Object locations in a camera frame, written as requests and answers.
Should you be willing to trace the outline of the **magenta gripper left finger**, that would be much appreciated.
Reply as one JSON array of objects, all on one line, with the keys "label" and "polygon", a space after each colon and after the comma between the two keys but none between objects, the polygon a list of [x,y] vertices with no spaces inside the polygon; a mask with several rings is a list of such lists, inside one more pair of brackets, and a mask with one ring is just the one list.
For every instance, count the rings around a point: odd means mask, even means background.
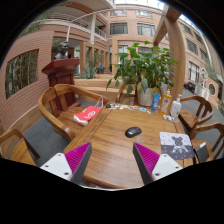
[{"label": "magenta gripper left finger", "polygon": [[66,154],[55,154],[41,169],[79,185],[91,153],[92,144],[86,143]]}]

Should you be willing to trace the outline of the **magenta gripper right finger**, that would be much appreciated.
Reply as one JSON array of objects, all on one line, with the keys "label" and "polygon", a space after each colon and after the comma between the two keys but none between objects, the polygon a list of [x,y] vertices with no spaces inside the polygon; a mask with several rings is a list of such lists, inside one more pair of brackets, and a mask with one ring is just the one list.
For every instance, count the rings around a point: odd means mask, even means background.
[{"label": "magenta gripper right finger", "polygon": [[133,144],[133,154],[145,185],[182,169],[168,154],[159,155],[138,143]]}]

